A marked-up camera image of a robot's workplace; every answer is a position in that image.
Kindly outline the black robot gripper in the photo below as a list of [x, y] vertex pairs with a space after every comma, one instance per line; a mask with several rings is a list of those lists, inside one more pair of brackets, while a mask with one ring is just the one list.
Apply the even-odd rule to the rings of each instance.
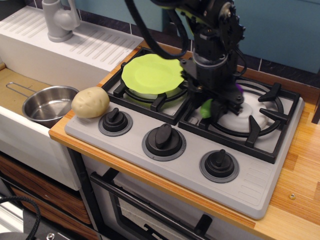
[[196, 59], [181, 59], [179, 61], [181, 75], [187, 82], [187, 91], [191, 104], [195, 109], [200, 108], [201, 115], [210, 115], [210, 121], [217, 123], [229, 112], [229, 101], [213, 100], [204, 90], [213, 90], [226, 84], [235, 83], [236, 77], [228, 66], [228, 59], [211, 64], [196, 62]]

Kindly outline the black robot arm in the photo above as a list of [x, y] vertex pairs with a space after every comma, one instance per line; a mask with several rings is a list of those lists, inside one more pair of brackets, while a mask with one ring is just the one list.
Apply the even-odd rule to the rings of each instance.
[[166, 10], [176, 25], [182, 40], [180, 53], [165, 51], [153, 39], [132, 0], [125, 2], [133, 20], [148, 46], [160, 57], [181, 59], [188, 50], [187, 31], [180, 19], [184, 16], [194, 38], [191, 60], [180, 60], [182, 77], [187, 82], [188, 94], [195, 108], [209, 107], [204, 119], [217, 123], [227, 112], [238, 115], [244, 102], [243, 92], [236, 78], [245, 70], [237, 71], [238, 58], [243, 54], [239, 42], [244, 39], [245, 27], [240, 24], [232, 0], [155, 0], [153, 3]]

